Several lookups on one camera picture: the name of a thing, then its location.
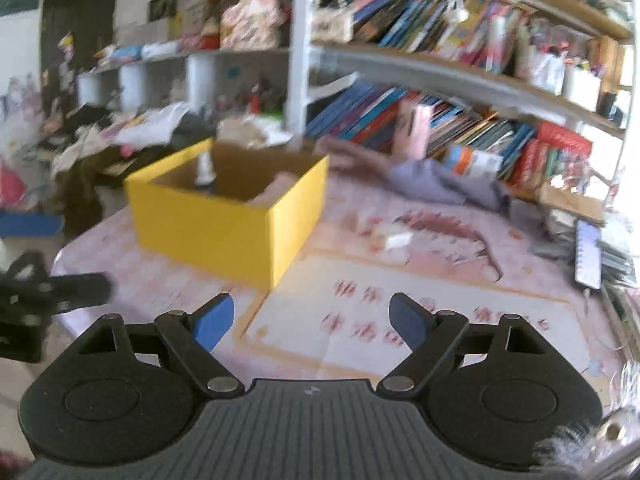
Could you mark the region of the white eraser block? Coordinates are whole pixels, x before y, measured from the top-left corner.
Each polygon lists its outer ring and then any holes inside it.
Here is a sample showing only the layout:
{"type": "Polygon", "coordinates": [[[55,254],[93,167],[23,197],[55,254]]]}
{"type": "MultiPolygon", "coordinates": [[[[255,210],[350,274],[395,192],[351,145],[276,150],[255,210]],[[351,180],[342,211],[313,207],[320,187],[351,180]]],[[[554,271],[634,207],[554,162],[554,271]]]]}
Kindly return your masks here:
{"type": "Polygon", "coordinates": [[[412,229],[399,223],[379,224],[371,232],[372,244],[382,252],[407,247],[412,238],[412,229]]]}

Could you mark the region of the pink plush paw toy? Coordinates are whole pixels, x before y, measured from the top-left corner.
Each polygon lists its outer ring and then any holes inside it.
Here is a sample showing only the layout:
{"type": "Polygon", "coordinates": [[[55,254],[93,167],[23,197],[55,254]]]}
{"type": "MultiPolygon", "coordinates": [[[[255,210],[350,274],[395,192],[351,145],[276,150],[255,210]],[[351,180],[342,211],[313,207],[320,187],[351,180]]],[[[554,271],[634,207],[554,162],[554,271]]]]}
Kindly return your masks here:
{"type": "Polygon", "coordinates": [[[252,207],[271,208],[280,198],[285,196],[296,182],[296,174],[286,171],[278,172],[261,193],[246,203],[252,207]]]}

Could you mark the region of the spray bottle with white cap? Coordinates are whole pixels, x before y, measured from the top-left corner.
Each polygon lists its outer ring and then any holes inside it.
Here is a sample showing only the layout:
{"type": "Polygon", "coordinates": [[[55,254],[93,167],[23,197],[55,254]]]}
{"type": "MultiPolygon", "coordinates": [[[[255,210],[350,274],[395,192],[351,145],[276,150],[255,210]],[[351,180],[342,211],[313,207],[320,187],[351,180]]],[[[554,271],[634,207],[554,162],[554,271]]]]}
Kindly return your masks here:
{"type": "Polygon", "coordinates": [[[196,159],[195,188],[209,195],[214,194],[216,177],[212,156],[209,152],[201,152],[196,159]]]}

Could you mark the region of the pink cartoon desk mat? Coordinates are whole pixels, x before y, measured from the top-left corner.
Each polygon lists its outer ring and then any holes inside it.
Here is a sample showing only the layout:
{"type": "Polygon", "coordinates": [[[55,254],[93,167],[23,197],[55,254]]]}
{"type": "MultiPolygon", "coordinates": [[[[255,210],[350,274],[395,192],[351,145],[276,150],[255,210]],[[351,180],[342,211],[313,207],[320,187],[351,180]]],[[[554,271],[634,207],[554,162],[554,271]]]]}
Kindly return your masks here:
{"type": "Polygon", "coordinates": [[[403,292],[424,309],[474,323],[507,313],[525,318],[596,389],[613,400],[622,350],[597,298],[574,287],[566,266],[534,254],[541,236],[533,206],[509,217],[473,208],[424,205],[373,182],[332,174],[314,232],[278,286],[260,292],[142,249],[129,209],[64,247],[58,274],[107,273],[110,308],[127,322],[171,309],[190,312],[220,292],[235,304],[216,358],[243,382],[256,377],[378,380],[406,355],[388,303],[403,292]],[[412,229],[407,247],[382,252],[379,224],[412,229]]]}

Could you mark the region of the yellow cardboard box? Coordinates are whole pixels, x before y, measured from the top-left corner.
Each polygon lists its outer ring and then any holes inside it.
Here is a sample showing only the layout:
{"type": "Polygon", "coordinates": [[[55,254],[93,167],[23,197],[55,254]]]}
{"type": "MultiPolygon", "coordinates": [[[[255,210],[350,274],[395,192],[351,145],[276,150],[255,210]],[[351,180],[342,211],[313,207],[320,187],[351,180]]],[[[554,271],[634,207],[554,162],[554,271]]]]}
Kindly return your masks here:
{"type": "Polygon", "coordinates": [[[130,174],[125,186],[141,247],[270,290],[320,219],[328,171],[323,156],[205,140],[130,174]],[[201,152],[213,159],[212,195],[194,185],[201,152]],[[281,171],[297,176],[285,196],[268,209],[247,205],[281,171]]]}

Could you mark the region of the pile of clothes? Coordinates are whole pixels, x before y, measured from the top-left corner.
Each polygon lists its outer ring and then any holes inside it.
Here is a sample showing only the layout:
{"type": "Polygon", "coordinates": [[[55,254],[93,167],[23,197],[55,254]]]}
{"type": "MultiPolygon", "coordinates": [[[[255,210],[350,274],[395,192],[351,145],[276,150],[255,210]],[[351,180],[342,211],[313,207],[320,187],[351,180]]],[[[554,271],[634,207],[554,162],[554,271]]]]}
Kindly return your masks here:
{"type": "Polygon", "coordinates": [[[74,142],[51,162],[55,191],[48,205],[62,214],[68,242],[103,220],[98,188],[107,169],[120,169],[113,178],[119,188],[130,174],[216,134],[213,123],[185,102],[141,114],[101,112],[96,122],[77,126],[74,142]]]}

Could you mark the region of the purple pink cloth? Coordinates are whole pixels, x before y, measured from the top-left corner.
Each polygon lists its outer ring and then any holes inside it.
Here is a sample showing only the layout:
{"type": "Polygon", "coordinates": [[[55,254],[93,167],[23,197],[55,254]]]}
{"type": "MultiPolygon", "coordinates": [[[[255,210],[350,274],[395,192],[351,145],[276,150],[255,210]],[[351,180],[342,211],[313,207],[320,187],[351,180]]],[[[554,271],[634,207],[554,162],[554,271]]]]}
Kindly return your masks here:
{"type": "Polygon", "coordinates": [[[316,154],[328,155],[330,165],[337,170],[373,174],[394,192],[425,203],[473,206],[480,209],[507,212],[511,195],[504,185],[486,178],[455,174],[437,160],[402,159],[359,144],[322,136],[314,144],[316,154]]]}

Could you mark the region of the orange white small box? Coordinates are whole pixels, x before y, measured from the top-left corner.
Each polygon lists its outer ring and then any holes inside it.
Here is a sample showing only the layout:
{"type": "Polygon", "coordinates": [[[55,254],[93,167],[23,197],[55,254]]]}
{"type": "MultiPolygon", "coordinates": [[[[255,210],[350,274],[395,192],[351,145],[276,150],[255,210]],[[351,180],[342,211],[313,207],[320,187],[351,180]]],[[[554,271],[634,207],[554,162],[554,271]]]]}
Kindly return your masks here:
{"type": "Polygon", "coordinates": [[[444,158],[444,166],[463,177],[495,179],[503,157],[464,145],[451,145],[444,158]]]}

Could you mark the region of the smartphone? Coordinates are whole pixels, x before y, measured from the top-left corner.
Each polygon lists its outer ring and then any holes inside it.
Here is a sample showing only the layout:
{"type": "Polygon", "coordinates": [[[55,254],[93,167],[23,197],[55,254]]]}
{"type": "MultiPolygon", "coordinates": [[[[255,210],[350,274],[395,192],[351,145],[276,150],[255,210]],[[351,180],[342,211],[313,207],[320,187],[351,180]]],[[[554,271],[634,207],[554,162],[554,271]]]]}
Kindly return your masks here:
{"type": "Polygon", "coordinates": [[[575,223],[575,282],[591,290],[599,290],[601,276],[601,230],[578,219],[575,223]]]}

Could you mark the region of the stack of papers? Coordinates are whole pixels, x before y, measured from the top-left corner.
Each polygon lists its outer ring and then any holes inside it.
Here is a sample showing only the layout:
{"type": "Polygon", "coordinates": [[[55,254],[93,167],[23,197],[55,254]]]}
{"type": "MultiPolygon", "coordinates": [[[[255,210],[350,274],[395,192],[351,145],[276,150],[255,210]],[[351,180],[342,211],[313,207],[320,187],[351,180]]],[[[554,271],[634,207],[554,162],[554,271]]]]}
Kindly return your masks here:
{"type": "Polygon", "coordinates": [[[535,192],[551,242],[538,252],[573,265],[581,290],[602,297],[604,310],[628,360],[639,359],[639,245],[628,223],[600,200],[545,183],[535,192]]]}

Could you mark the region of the pink tall box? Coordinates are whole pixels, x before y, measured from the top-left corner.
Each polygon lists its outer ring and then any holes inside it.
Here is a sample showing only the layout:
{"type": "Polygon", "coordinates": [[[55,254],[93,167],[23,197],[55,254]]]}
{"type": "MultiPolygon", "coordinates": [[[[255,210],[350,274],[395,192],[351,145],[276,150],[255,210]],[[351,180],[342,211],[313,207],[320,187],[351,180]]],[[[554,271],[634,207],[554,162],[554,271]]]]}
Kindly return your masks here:
{"type": "Polygon", "coordinates": [[[433,107],[403,99],[399,104],[392,154],[396,158],[424,159],[431,136],[433,107]]]}

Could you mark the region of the red boxed book set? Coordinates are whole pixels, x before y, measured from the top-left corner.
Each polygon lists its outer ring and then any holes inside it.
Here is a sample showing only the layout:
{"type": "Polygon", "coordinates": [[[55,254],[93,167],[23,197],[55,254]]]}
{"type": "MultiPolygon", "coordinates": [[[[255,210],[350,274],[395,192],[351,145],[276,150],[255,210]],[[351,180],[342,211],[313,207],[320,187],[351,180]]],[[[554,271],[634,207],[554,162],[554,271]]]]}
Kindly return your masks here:
{"type": "Polygon", "coordinates": [[[524,136],[524,144],[506,173],[506,182],[519,190],[537,191],[560,179],[561,188],[581,186],[588,171],[593,143],[581,134],[540,122],[524,136]]]}

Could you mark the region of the white bookshelf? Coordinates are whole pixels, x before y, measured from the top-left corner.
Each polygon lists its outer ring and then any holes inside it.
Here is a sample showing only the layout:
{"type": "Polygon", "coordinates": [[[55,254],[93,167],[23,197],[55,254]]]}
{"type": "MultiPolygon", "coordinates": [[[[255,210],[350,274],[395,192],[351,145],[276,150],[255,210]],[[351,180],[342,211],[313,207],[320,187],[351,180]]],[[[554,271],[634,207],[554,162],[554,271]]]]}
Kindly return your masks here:
{"type": "Polygon", "coordinates": [[[280,46],[221,50],[239,0],[151,0],[77,81],[82,105],[128,112],[185,102],[195,113],[277,116],[288,145],[335,134],[390,142],[403,99],[433,107],[428,154],[493,122],[553,122],[625,139],[616,100],[631,30],[584,0],[347,0],[348,44],[311,40],[314,0],[279,0],[280,46]]]}

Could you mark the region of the white quilted handbag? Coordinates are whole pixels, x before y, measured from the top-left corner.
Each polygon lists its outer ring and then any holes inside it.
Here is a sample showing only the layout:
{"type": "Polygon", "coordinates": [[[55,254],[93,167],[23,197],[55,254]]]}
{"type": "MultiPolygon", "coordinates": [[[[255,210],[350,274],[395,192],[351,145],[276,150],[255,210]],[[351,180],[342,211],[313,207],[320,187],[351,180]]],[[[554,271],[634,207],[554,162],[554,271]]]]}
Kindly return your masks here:
{"type": "Polygon", "coordinates": [[[314,0],[311,40],[348,44],[354,36],[354,14],[347,0],[314,0]]]}

